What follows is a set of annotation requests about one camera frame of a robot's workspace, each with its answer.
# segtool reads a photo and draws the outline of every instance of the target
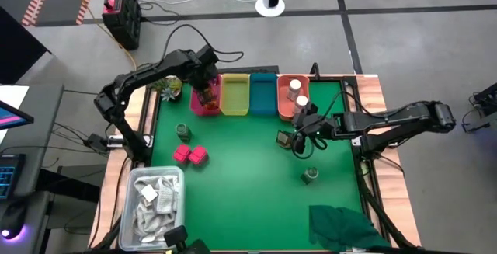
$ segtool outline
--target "red cube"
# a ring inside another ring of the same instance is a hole
[[[207,150],[205,150],[202,146],[195,147],[193,152],[188,157],[194,165],[202,165],[208,158],[209,155],[207,154]]]
[[[180,144],[172,156],[177,162],[185,164],[191,150],[188,145]]]

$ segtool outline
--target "monitor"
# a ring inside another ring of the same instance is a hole
[[[33,121],[30,115],[0,101],[0,130],[31,124]]]

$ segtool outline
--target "computer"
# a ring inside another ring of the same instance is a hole
[[[0,130],[31,124],[30,115],[0,101]],[[24,165],[24,154],[0,155],[0,200],[6,200],[12,194],[17,179]]]

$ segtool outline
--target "white stand base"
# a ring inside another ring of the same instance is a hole
[[[277,6],[268,9],[262,0],[257,0],[255,3],[255,10],[257,10],[257,12],[262,16],[276,17],[285,11],[285,3],[283,0],[279,0]]]

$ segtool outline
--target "dark green towel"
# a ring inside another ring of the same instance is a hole
[[[330,251],[346,251],[350,247],[391,247],[364,214],[330,206],[309,207],[309,241],[312,244],[319,242]]]

